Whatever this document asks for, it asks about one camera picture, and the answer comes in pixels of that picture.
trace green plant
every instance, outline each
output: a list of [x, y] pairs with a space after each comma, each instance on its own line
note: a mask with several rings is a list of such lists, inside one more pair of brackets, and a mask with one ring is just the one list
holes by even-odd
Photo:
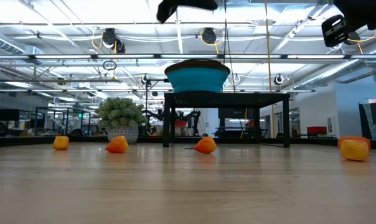
[[146, 118], [142, 113], [143, 108], [143, 105], [136, 105], [129, 98], [108, 98], [103, 105], [95, 110], [101, 118], [98, 126], [110, 128], [146, 123]]

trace ceiling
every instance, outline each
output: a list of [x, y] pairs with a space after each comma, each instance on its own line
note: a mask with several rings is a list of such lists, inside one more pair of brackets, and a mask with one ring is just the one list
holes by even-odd
[[[118, 38], [126, 47], [126, 54], [267, 54], [266, 15], [262, 1], [227, 1], [227, 13], [220, 4], [216, 11], [179, 7], [165, 24], [156, 20], [157, 5], [160, 0], [34, 0], [30, 7], [22, 0], [0, 0], [0, 34], [21, 46], [34, 46], [43, 54], [113, 54], [110, 49], [94, 48], [100, 44], [101, 32], [105, 28], [115, 28]], [[340, 14], [334, 6], [317, 5], [317, 0], [269, 1], [268, 22], [270, 30], [270, 50], [273, 54], [351, 54], [356, 53], [355, 45], [342, 45], [330, 49], [324, 45], [321, 24], [328, 17]], [[227, 19], [228, 41], [223, 41]], [[214, 29], [220, 44], [205, 45], [196, 35], [205, 27]], [[362, 38], [372, 37], [375, 32], [366, 27], [358, 30]], [[75, 64], [72, 67], [59, 65], [63, 61], [46, 60], [44, 65], [27, 64], [21, 60], [0, 60], [0, 65], [20, 75], [0, 73], [9, 79], [28, 79], [42, 74], [42, 79], [64, 77], [82, 79], [92, 89], [138, 89], [142, 88], [140, 78], [147, 74], [151, 78], [165, 78], [164, 70], [180, 60], [117, 60], [120, 65], [114, 76], [122, 83], [88, 83], [87, 80], [113, 76], [110, 72], [98, 74], [102, 60], [94, 62], [65, 60]], [[268, 88], [268, 64], [251, 60], [227, 61], [226, 66], [240, 76], [236, 86], [241, 88]], [[291, 82], [299, 81], [311, 72], [333, 62], [275, 62], [271, 64], [271, 75], [282, 74]], [[40, 83], [43, 88], [76, 88], [76, 84], [59, 86], [56, 83]], [[170, 84], [159, 82], [156, 89], [168, 89]], [[139, 101], [142, 94], [106, 93], [106, 96], [123, 96]]]

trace desk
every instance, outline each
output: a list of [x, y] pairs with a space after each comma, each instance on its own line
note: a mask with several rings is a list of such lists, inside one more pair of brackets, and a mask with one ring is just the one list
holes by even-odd
[[[260, 108], [280, 101], [283, 102], [283, 146], [290, 147], [289, 98], [288, 93], [165, 93], [163, 147], [169, 147], [174, 141], [176, 108], [253, 108], [255, 124], [259, 124]], [[256, 143], [260, 143], [260, 125], [255, 128]]]

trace teal bowl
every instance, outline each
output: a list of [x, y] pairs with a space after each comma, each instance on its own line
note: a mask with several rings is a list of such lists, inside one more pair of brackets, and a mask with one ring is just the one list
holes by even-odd
[[175, 93], [207, 91], [221, 93], [230, 69], [216, 60], [185, 60], [166, 68]]

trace yellow cable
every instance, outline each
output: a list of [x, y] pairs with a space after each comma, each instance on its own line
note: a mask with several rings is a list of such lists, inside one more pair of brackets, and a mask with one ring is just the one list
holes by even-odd
[[94, 34], [95, 34], [95, 28], [93, 29], [93, 38], [91, 39], [91, 43], [93, 45], [94, 48], [96, 49], [100, 49], [102, 47], [102, 37], [103, 37], [103, 32], [101, 33], [101, 43], [100, 43], [100, 46], [97, 47], [95, 44], [94, 44]]
[[352, 39], [347, 39], [347, 40], [349, 40], [351, 42], [355, 42], [355, 43], [361, 43], [361, 42], [365, 42], [365, 41], [368, 41], [368, 40], [372, 40], [375, 37], [376, 37], [376, 33], [373, 37], [369, 37], [368, 39], [365, 39], [365, 40], [352, 40]]
[[225, 34], [223, 34], [223, 38], [222, 38], [217, 44], [208, 44], [208, 43], [204, 42], [204, 40], [202, 39], [202, 34], [203, 34], [203, 31], [200, 32], [200, 39], [201, 39], [201, 41], [202, 41], [205, 45], [209, 45], [209, 46], [214, 46], [214, 45], [217, 46], [218, 44], [221, 44], [221, 42], [223, 42], [223, 40], [224, 40], [224, 36], [225, 36]]
[[[246, 122], [246, 117], [248, 116], [248, 108], [246, 108], [246, 111], [245, 111], [245, 119], [243, 120], [243, 123], [245, 123]], [[243, 128], [242, 128], [242, 132], [240, 133], [240, 138], [242, 138], [242, 136], [243, 136]]]
[[[358, 48], [360, 49], [361, 54], [364, 54], [364, 51], [362, 50], [362, 47], [361, 47], [360, 43], [358, 43]], [[365, 62], [365, 65], [367, 66], [367, 68], [369, 69], [370, 73], [372, 73], [372, 69], [370, 69], [370, 67], [369, 67], [369, 65], [368, 65], [368, 63], [367, 63], [367, 61], [364, 60], [364, 62]], [[374, 81], [374, 83], [375, 83], [375, 85], [376, 85], [376, 80], [375, 80], [374, 75], [372, 74], [371, 77], [372, 77], [372, 80]]]
[[[267, 31], [267, 54], [268, 54], [268, 86], [270, 88], [270, 93], [273, 92], [271, 86], [271, 47], [270, 47], [270, 31], [268, 30], [268, 10], [267, 10], [267, 0], [264, 0], [265, 4], [265, 26]], [[275, 138], [275, 114], [274, 114], [274, 104], [271, 105], [271, 117], [273, 123], [273, 137]]]

